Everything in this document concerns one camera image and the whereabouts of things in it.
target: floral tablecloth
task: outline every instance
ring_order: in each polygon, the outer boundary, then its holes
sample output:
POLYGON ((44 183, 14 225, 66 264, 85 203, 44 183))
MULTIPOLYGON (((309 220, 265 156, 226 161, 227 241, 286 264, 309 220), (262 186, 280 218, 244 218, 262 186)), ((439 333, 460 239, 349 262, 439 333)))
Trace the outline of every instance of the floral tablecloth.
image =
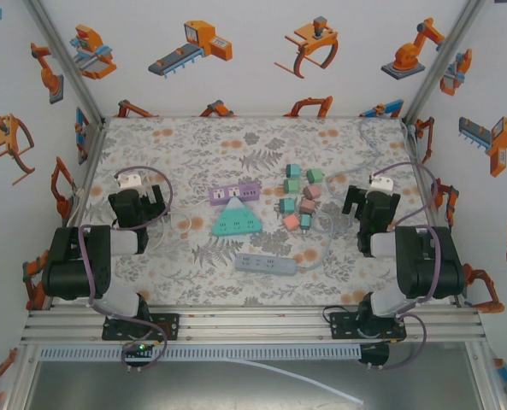
MULTIPOLYGON (((179 305, 327 305, 358 302, 366 292, 378 290, 395 279, 395 261, 365 258, 357 250, 359 223, 341 213, 348 185, 367 187, 375 170, 407 161, 403 134, 397 120, 386 119, 254 119, 254 118, 148 118, 113 119, 93 179, 85 211, 85 222, 110 224, 115 215, 107 195, 118 190, 116 171, 131 165, 162 170, 174 187, 173 211, 177 212, 149 228, 150 241, 142 255, 112 258, 114 280, 132 287, 149 304, 179 305), (377 157, 367 140, 382 155, 377 157), (295 258, 308 267, 323 256, 328 235, 313 230, 288 232, 282 225, 278 202, 300 195, 285 195, 286 164, 301 166, 301 190, 308 184, 305 174, 320 168, 326 176, 371 162, 354 173, 344 173, 331 183, 330 192, 321 184, 319 219, 315 225, 328 230, 330 214, 335 233, 327 258, 314 270, 294 276, 237 272, 238 252, 295 258), (208 188, 255 181, 261 186, 258 202, 245 206, 262 222, 253 235, 214 237, 211 228, 224 207, 206 202, 208 188), (169 219, 173 218, 170 227, 169 219), (164 232, 160 246, 158 242, 164 232)), ((412 168, 391 170, 394 191, 402 195, 396 219, 422 205, 412 168)), ((166 201, 168 187, 154 174, 145 181, 160 184, 166 201)), ((424 214, 408 225, 426 223, 424 214)))

